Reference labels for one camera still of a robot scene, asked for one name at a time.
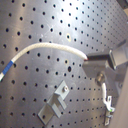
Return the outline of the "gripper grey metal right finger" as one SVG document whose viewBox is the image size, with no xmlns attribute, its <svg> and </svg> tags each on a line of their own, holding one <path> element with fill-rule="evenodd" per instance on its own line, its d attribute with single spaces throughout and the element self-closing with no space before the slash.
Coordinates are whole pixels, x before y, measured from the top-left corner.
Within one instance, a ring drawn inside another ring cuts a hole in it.
<svg viewBox="0 0 128 128">
<path fill-rule="evenodd" d="M 87 55 L 89 61 L 107 60 L 109 66 L 115 70 L 116 64 L 113 57 L 113 52 L 111 49 L 105 49 L 104 51 L 98 53 L 91 53 Z"/>
</svg>

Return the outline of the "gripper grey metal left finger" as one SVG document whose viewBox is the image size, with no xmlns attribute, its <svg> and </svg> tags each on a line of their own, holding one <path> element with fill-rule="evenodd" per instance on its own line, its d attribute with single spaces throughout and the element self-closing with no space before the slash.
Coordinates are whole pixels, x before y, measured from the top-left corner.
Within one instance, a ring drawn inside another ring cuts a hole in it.
<svg viewBox="0 0 128 128">
<path fill-rule="evenodd" d="M 107 61 L 85 61 L 82 68 L 87 77 L 95 79 L 98 86 L 101 86 L 107 78 L 116 81 L 119 76 L 119 74 L 109 66 Z"/>
</svg>

